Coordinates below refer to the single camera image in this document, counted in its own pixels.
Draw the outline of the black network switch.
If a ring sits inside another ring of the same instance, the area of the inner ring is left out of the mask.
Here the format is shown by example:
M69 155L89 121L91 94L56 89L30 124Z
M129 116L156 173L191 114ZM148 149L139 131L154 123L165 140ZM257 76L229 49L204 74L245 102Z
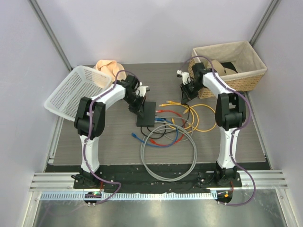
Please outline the black network switch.
M143 117L137 117L137 127L154 127L156 114L156 102L145 101L143 105Z

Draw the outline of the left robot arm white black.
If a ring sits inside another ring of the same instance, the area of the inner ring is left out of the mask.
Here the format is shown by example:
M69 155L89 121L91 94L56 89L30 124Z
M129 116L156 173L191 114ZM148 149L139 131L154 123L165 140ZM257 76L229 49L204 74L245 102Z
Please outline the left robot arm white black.
M135 76L128 75L124 80L115 81L109 88L93 97L81 98L74 120L74 127L80 136L82 145L81 169L88 174L84 183L91 189L100 185L101 177L96 174L98 160L98 142L106 122L106 111L120 100L128 103L130 112L142 119L146 93L150 90Z

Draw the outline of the woven wicker basket with liner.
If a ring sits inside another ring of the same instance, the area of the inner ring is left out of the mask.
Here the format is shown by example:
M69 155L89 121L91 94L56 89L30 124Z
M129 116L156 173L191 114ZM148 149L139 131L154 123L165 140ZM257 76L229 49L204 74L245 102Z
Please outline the woven wicker basket with liner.
M188 71L194 76L192 67L202 63L207 69L211 68L205 56L212 61L214 69L221 79L237 91L251 91L267 71L266 65L257 55L248 41L238 41L196 47L192 51L193 59L189 62Z

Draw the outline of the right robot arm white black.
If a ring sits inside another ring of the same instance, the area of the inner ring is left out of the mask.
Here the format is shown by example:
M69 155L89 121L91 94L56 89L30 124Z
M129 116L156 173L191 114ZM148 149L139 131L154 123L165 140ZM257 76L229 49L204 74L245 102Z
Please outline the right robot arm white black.
M193 78L188 72L177 71L177 77L182 78L181 103L184 105L196 98L202 88L209 89L216 97L215 122L220 129L220 151L214 182L224 187L237 175L235 155L239 131L246 120L245 97L228 86L213 68L207 70L199 63L193 71Z

